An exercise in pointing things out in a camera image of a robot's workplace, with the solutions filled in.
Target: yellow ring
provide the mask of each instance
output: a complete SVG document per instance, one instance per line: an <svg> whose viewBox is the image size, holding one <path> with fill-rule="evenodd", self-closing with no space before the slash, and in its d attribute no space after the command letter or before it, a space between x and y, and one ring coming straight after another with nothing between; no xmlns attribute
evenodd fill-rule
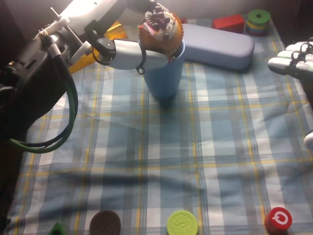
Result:
<svg viewBox="0 0 313 235"><path fill-rule="evenodd" d="M247 21L246 24L250 27L250 28L253 28L253 29L257 29L257 30L263 30L263 29L266 29L268 27L268 25L264 25L264 26L256 26L256 25L253 25L250 21Z"/></svg>

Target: plastic cup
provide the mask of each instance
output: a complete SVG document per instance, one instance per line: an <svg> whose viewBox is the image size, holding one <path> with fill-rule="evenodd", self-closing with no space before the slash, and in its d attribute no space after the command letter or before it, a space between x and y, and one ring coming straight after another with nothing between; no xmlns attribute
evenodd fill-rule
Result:
<svg viewBox="0 0 313 235"><path fill-rule="evenodd" d="M176 58L164 67L146 70L143 77L152 96L156 99L168 99L175 96L184 64L185 43L182 41Z"/></svg>

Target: table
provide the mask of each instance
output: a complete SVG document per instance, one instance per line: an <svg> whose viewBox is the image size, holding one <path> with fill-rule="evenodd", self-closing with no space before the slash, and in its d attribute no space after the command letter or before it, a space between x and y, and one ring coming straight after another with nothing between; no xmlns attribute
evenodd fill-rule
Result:
<svg viewBox="0 0 313 235"><path fill-rule="evenodd" d="M313 114L300 83L268 69L283 50L273 24L254 40L245 72L187 61L166 109L135 70L94 63L75 73L73 133L52 153L25 153L8 233L47 234L60 221L87 235L98 211L113 210L121 235L166 234L169 215L185 209L200 235L265 234L277 206L292 214L292 233L313 233L313 158L302 142ZM67 118L64 96L27 140L56 136Z"/></svg>

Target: gray case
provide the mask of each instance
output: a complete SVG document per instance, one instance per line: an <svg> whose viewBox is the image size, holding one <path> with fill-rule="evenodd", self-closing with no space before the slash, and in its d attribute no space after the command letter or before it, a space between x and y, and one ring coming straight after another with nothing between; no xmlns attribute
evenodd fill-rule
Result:
<svg viewBox="0 0 313 235"><path fill-rule="evenodd" d="M254 40L243 34L184 24L185 59L242 70L251 64Z"/></svg>

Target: red bottle cap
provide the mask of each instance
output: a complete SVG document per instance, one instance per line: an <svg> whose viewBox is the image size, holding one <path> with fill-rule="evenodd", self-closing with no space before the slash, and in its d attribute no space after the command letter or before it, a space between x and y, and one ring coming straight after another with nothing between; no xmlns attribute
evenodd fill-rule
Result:
<svg viewBox="0 0 313 235"><path fill-rule="evenodd" d="M272 235L285 233L291 224L291 214L288 210L282 207L273 208L264 220L265 228Z"/></svg>

